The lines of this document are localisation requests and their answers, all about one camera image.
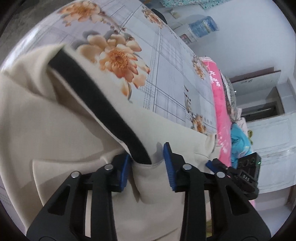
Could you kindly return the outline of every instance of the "floral bedsheet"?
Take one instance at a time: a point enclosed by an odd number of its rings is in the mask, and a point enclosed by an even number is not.
[[[130,102],[201,133],[216,132],[207,68],[140,1],[74,1],[27,33],[2,69],[34,48],[59,43],[108,73]]]

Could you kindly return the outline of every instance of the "teal cloth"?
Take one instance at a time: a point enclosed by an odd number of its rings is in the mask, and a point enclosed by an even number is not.
[[[231,165],[236,169],[239,158],[252,154],[249,138],[237,124],[231,127],[231,144]]]
[[[228,1],[231,1],[231,0],[160,0],[160,3],[164,7],[200,4],[203,9],[208,9]]]

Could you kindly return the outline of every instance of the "beige garment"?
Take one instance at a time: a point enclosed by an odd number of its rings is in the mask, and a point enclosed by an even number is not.
[[[123,193],[113,195],[118,240],[177,240],[184,195],[172,192],[169,186],[163,144],[169,142],[173,152],[183,155],[187,163],[208,171],[205,163],[219,154],[214,136],[131,104],[116,84],[108,81],[107,73],[62,45],[37,49],[0,73],[0,174],[25,227],[72,171],[93,172],[124,149],[129,152],[59,73],[48,67],[61,48],[112,103],[152,162],[134,162],[133,178]]]

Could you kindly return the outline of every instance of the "cabinet door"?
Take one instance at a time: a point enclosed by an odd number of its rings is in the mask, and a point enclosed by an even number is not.
[[[290,187],[296,173],[295,114],[248,123],[253,131],[253,151],[261,160],[258,180],[260,193]]]

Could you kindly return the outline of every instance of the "pink blanket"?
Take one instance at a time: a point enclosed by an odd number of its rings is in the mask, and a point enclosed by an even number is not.
[[[201,57],[200,59],[209,71],[212,84],[217,120],[217,139],[221,146],[219,160],[229,167],[231,166],[231,121],[226,110],[222,78],[216,63],[212,59],[208,57]]]

